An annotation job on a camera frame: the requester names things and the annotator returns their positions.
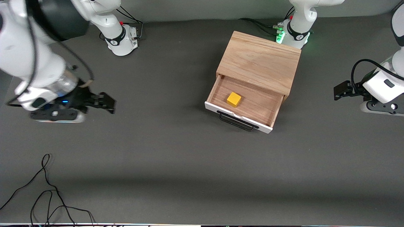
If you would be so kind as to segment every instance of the white drawer front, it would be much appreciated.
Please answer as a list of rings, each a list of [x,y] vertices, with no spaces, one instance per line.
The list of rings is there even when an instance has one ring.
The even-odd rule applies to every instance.
[[[243,117],[243,116],[238,116],[235,113],[233,113],[233,112],[231,112],[231,111],[229,111],[227,109],[221,108],[219,106],[216,106],[214,104],[205,102],[205,108],[210,110],[210,111],[213,111],[215,113],[217,113],[217,111],[221,111],[223,113],[226,113],[226,114],[229,114],[229,115],[231,115],[233,117],[236,117],[236,118],[238,118],[240,120],[243,120],[243,121],[246,121],[246,122],[251,123],[253,125],[256,125],[256,126],[258,126],[257,130],[260,130],[261,132],[270,133],[272,131],[272,128],[269,127],[269,126],[266,126],[264,124],[261,124],[259,122],[254,121],[254,120],[251,120],[250,118],[246,118],[246,117]]]

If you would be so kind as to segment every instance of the wooden drawer box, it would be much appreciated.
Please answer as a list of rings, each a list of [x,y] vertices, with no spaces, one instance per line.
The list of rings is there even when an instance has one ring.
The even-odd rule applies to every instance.
[[[237,127],[271,132],[299,58],[299,49],[234,32],[205,107]],[[226,103],[231,92],[242,97],[236,108]]]

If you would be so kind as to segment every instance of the black metal handle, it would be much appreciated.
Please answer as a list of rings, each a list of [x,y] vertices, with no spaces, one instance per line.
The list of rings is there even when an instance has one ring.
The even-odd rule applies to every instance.
[[[238,118],[236,118],[236,117],[234,117],[234,116],[231,116],[230,114],[223,113],[222,111],[219,111],[219,110],[217,111],[217,113],[220,114],[220,115],[219,115],[219,119],[220,119],[221,121],[224,121],[224,122],[226,122],[226,123],[229,123],[229,124],[231,124],[231,125],[234,125],[234,126],[236,126],[236,127],[238,127],[238,128],[241,128],[241,129],[243,129],[243,130],[245,130],[245,131],[251,132],[254,128],[259,129],[258,126],[253,125],[253,124],[251,124],[251,123],[249,123],[249,122],[243,121],[243,120],[241,120],[241,119],[238,119]],[[231,121],[229,121],[229,120],[223,118],[223,116],[225,116],[225,117],[227,117],[227,118],[230,118],[230,119],[232,119],[232,120],[234,120],[234,121],[236,121],[236,122],[239,122],[239,123],[241,123],[241,124],[243,124],[243,125],[247,125],[247,126],[249,126],[249,127],[248,127],[248,128],[247,128],[247,127],[243,127],[242,125],[239,125],[239,124],[236,124],[236,123],[234,123],[234,122],[231,122]]]

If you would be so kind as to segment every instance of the wood grain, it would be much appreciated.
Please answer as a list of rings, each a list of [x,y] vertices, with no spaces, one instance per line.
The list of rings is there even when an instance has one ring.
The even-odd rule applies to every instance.
[[[236,108],[226,103],[231,92],[241,95]],[[283,95],[246,82],[219,75],[208,102],[230,110],[239,116],[273,127]]]
[[[217,74],[288,96],[301,50],[234,32]]]

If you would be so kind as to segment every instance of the gray table surface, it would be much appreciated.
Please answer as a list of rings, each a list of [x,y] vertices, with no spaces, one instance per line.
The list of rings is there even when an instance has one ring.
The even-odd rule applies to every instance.
[[[41,124],[3,106],[0,202],[52,153],[50,181],[67,205],[100,223],[403,226],[404,118],[363,113],[359,97],[333,101],[357,60],[381,62],[398,50],[390,18],[318,19],[270,134],[242,131],[204,108],[232,32],[264,37],[253,24],[148,23],[140,48],[125,57],[91,27],[66,44],[94,70],[92,90],[117,100],[116,114],[90,109],[82,124]],[[358,80],[372,69],[359,66]],[[0,222],[29,222],[45,189],[40,175]],[[39,221],[46,204],[38,204]]]

